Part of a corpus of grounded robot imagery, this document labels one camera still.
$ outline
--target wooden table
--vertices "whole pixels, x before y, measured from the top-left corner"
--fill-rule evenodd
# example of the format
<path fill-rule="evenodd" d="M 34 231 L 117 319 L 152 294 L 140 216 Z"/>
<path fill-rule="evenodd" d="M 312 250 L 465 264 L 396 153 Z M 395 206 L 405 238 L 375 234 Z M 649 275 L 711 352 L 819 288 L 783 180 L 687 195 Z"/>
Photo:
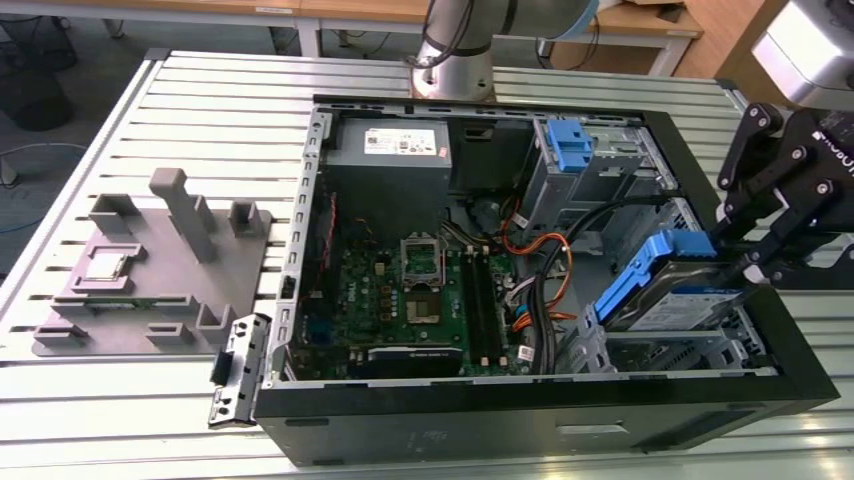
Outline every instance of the wooden table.
<path fill-rule="evenodd" d="M 429 0 L 0 0 L 0 12 L 100 19 L 290 27 L 303 55 L 321 56 L 320 31 L 420 33 Z M 677 23 L 656 9 L 623 4 L 599 14 L 601 45 L 659 48 L 649 75 L 671 75 L 701 27 L 687 14 Z M 105 22 L 110 35 L 114 25 Z M 592 27 L 571 42 L 588 43 Z M 545 54 L 544 43 L 540 54 Z"/>
<path fill-rule="evenodd" d="M 429 0 L 303 0 L 298 15 L 305 23 L 316 22 L 316 29 L 367 30 L 380 32 L 420 33 Z M 688 12 L 671 23 L 656 16 L 657 8 L 624 3 L 599 13 L 599 44 L 659 48 L 649 75 L 672 75 L 691 40 L 703 35 L 703 28 Z M 572 38 L 572 43 L 592 40 L 593 27 Z M 312 34 L 300 31 L 311 40 Z M 540 47 L 547 56 L 548 45 Z M 305 52 L 320 53 L 313 45 L 303 44 Z"/>

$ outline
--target power supply label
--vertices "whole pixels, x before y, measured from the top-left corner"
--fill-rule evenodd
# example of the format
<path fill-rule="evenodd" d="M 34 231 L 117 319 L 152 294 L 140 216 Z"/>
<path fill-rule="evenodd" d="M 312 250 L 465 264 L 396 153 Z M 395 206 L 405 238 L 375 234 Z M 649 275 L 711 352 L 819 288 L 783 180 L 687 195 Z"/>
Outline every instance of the power supply label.
<path fill-rule="evenodd" d="M 432 130 L 371 128 L 364 132 L 364 153 L 436 156 L 436 133 Z"/>

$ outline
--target floor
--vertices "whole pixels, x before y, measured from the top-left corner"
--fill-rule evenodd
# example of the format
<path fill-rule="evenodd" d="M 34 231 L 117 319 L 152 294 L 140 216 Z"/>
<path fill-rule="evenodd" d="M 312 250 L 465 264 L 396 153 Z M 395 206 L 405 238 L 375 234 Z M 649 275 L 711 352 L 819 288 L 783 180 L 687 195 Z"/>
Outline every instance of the floor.
<path fill-rule="evenodd" d="M 149 48 L 298 55 L 296 32 L 290 29 L 270 32 L 265 27 L 128 21 L 124 32 L 125 37 L 113 40 L 98 20 L 70 19 L 68 36 L 78 63 L 57 77 L 74 106 L 74 118 L 60 128 L 33 133 L 20 130 L 0 114 L 0 153 L 42 142 L 88 145 Z M 399 60 L 416 53 L 420 38 L 367 32 L 351 37 L 349 42 L 348 48 L 340 48 L 335 32 L 324 32 L 325 56 Z M 493 61 L 500 66 L 539 68 L 533 42 L 497 39 Z M 80 156 L 78 149 L 54 146 L 30 148 L 4 157 L 21 175 L 14 189 L 0 188 L 0 282 L 36 227 L 33 224 L 17 228 L 37 222 L 46 212 Z"/>

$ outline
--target ram slot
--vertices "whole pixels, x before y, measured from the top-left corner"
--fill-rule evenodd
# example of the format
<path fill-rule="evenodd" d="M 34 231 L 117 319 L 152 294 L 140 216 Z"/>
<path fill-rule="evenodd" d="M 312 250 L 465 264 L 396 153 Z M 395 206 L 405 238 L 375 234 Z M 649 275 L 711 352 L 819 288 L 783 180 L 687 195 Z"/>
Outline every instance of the ram slot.
<path fill-rule="evenodd" d="M 477 256 L 473 265 L 480 323 L 483 325 L 483 338 L 485 343 L 485 357 L 491 362 L 497 362 L 501 357 L 501 334 L 499 331 L 495 284 L 492 283 L 489 258 L 483 255 Z"/>
<path fill-rule="evenodd" d="M 487 360 L 485 335 L 480 304 L 477 301 L 477 281 L 475 279 L 475 257 L 464 255 L 460 258 L 460 273 L 463 280 L 463 307 L 465 308 L 465 325 L 468 327 L 468 357 L 473 364 Z"/>

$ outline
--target robotic arm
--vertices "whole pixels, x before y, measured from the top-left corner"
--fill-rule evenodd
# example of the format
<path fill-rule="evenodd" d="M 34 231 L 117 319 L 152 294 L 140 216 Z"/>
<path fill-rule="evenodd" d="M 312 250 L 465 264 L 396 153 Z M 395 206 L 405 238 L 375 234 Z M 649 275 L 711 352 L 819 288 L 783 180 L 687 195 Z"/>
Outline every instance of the robotic arm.
<path fill-rule="evenodd" d="M 787 122 L 775 107 L 752 104 L 717 176 L 727 192 L 709 232 L 721 249 L 743 250 L 727 277 L 787 290 L 854 289 L 854 245 L 835 265 L 804 259 L 854 233 L 854 113 L 799 110 Z M 743 242 L 756 221 L 782 209 L 758 242 Z"/>
<path fill-rule="evenodd" d="M 738 245 L 756 220 L 783 209 L 767 235 L 742 244 L 731 273 L 782 289 L 854 289 L 854 245 L 830 268 L 803 260 L 854 233 L 854 2 L 791 0 L 754 55 L 807 108 L 786 119 L 771 105 L 747 107 L 717 176 L 727 196 L 711 238 Z"/>
<path fill-rule="evenodd" d="M 589 24 L 597 0 L 431 0 L 412 67 L 421 98 L 480 101 L 493 94 L 492 36 L 559 40 Z"/>

